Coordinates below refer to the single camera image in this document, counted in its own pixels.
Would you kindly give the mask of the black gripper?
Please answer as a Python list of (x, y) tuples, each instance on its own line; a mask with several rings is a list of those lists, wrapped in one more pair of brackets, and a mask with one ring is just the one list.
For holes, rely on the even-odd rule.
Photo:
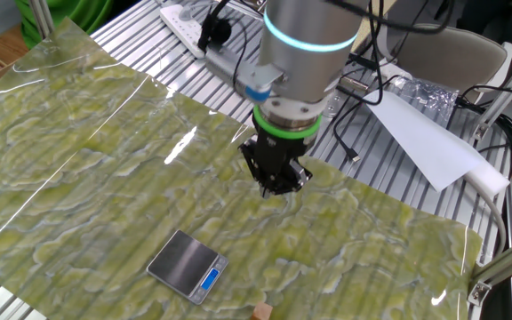
[(313, 177), (300, 163), (300, 157), (314, 144), (314, 131), (289, 132), (271, 124), (257, 124), (256, 140), (250, 138), (238, 149), (242, 152), (251, 175), (260, 185), (260, 196), (297, 192)]

